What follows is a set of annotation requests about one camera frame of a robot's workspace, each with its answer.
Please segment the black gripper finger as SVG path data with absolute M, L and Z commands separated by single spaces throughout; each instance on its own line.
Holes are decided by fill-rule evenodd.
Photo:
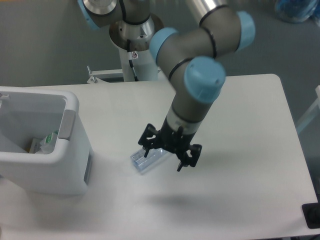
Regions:
M 138 140 L 138 144 L 145 150 L 144 157 L 146 158 L 151 149 L 160 148 L 160 131 L 156 130 L 151 123 L 148 123 Z
M 201 155 L 202 145 L 193 144 L 189 145 L 186 150 L 179 150 L 176 153 L 176 156 L 180 160 L 180 163 L 177 167 L 177 171 L 180 172 L 183 167 L 195 167 Z

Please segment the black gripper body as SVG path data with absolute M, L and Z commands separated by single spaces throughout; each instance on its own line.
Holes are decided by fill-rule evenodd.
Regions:
M 157 136 L 156 148 L 162 148 L 175 154 L 186 152 L 188 156 L 191 156 L 190 145 L 194 135 L 195 133 L 185 134 L 184 128 L 173 130 L 165 119 Z

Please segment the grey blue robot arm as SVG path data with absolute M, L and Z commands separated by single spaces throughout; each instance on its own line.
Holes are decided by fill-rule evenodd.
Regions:
M 80 0 L 78 5 L 91 28 L 109 26 L 126 82 L 156 80 L 162 71 L 175 90 L 162 127 L 148 124 L 138 144 L 145 152 L 175 154 L 179 169 L 195 167 L 202 146 L 191 141 L 226 79 L 216 59 L 254 41 L 251 15 L 232 10 L 225 0 L 189 0 L 198 28 L 181 34 L 164 27 L 147 0 Z

